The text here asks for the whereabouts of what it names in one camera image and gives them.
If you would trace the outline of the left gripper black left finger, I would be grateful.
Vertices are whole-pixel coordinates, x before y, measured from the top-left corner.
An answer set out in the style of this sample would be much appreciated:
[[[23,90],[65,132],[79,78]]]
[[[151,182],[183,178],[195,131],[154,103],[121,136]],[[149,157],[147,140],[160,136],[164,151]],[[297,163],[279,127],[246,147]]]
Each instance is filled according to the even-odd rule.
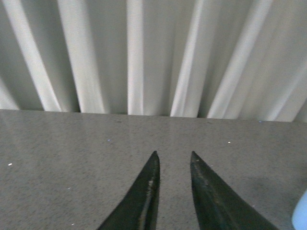
[[[156,229],[160,189],[160,161],[154,151],[134,183],[99,230]]]

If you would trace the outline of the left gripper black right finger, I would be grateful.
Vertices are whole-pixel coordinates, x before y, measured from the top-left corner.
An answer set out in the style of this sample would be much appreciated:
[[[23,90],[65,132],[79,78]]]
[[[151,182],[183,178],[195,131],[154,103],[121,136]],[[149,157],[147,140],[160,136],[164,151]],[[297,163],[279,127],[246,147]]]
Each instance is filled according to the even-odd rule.
[[[196,153],[190,158],[191,187],[201,230],[276,230]]]

